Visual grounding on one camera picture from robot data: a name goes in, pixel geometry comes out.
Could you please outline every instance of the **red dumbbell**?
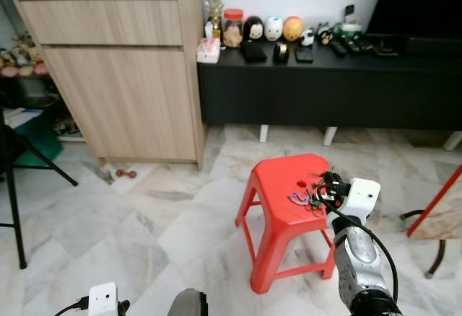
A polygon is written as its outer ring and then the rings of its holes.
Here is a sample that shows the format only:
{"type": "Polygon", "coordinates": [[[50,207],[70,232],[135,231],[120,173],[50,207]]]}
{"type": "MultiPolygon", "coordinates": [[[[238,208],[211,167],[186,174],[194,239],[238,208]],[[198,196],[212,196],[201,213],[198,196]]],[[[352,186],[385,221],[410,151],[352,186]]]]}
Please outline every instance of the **red dumbbell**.
{"type": "Polygon", "coordinates": [[[137,176],[137,173],[132,170],[131,172],[126,172],[124,170],[116,170],[115,175],[118,177],[123,177],[124,175],[127,175],[130,179],[134,179],[137,176]]]}

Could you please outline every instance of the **cabinet drawer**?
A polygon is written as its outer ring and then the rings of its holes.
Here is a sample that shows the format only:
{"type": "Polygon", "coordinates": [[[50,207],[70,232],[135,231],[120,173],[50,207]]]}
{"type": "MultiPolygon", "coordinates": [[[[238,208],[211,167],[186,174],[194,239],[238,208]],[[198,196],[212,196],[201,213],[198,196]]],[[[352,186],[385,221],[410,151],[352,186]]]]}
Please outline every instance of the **cabinet drawer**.
{"type": "Polygon", "coordinates": [[[196,160],[183,52],[44,51],[97,156],[196,160]]]}
{"type": "Polygon", "coordinates": [[[41,44],[182,45],[175,0],[22,1],[41,44]]]}

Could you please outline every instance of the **robotic arm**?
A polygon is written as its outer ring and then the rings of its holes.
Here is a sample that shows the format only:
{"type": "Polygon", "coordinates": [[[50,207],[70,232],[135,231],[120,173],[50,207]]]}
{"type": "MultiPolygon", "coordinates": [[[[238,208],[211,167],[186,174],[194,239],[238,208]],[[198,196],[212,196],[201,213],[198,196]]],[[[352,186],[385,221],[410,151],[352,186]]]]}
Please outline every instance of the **robotic arm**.
{"type": "Polygon", "coordinates": [[[396,306],[398,284],[394,263],[380,240],[363,226],[374,209],[380,184],[359,178],[343,183],[332,172],[327,172],[323,181],[325,185],[318,186],[314,197],[326,205],[327,223],[335,232],[334,259],[342,302],[353,316],[401,315],[396,306]],[[326,189],[325,195],[321,195],[322,188],[326,189]],[[334,204],[327,201],[332,198],[334,204]],[[341,205],[336,209],[335,203],[341,205]],[[380,253],[372,239],[380,244],[392,266],[395,300],[380,273],[380,253]]]}

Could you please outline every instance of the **black tv console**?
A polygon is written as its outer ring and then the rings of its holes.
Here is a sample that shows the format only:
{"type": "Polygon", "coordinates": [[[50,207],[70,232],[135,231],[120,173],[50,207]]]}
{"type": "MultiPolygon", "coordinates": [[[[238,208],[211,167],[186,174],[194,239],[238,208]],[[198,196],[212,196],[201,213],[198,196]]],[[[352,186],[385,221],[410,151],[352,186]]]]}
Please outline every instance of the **black tv console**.
{"type": "Polygon", "coordinates": [[[462,58],[370,54],[338,58],[313,47],[313,63],[246,63],[238,49],[199,63],[203,121],[210,124],[415,128],[462,131],[462,58]]]}

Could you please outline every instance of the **cable plug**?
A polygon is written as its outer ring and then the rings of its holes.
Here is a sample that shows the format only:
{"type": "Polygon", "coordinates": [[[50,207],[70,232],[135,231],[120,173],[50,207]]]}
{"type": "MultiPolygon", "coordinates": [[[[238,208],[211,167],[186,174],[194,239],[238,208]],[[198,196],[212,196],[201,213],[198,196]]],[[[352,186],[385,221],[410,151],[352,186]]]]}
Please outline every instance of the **cable plug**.
{"type": "Polygon", "coordinates": [[[338,183],[336,181],[334,181],[333,185],[331,186],[331,190],[335,191],[335,193],[339,196],[348,196],[351,188],[352,184],[338,183]]]}
{"type": "Polygon", "coordinates": [[[88,309],[88,296],[80,298],[75,304],[74,309],[87,310],[88,309]]]}

